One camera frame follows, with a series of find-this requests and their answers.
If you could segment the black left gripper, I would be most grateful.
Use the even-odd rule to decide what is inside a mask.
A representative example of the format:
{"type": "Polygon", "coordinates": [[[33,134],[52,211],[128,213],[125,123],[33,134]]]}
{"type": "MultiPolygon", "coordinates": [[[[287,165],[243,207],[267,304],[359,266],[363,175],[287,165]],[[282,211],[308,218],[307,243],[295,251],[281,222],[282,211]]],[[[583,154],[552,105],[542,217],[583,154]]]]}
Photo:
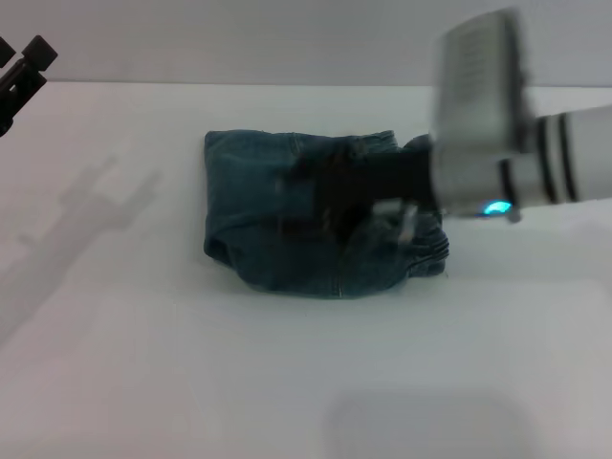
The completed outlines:
{"type": "MultiPolygon", "coordinates": [[[[57,59],[57,51],[41,36],[36,35],[22,51],[24,57],[1,77],[0,137],[8,133],[17,113],[47,83],[40,72],[46,72],[57,59]]],[[[0,37],[0,68],[14,57],[14,48],[0,37]]]]}

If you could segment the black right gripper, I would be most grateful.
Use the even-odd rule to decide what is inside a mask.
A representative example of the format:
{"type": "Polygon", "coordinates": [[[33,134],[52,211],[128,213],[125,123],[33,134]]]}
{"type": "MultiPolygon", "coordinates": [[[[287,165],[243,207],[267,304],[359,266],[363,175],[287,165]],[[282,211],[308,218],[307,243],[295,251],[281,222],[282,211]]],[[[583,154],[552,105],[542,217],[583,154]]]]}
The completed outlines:
{"type": "Polygon", "coordinates": [[[277,192],[294,186],[313,189],[312,213],[277,216],[277,231],[293,238],[327,237],[349,230],[383,201],[398,200],[433,210],[431,142],[398,147],[381,142],[318,141],[303,156],[277,171],[277,192]]]}

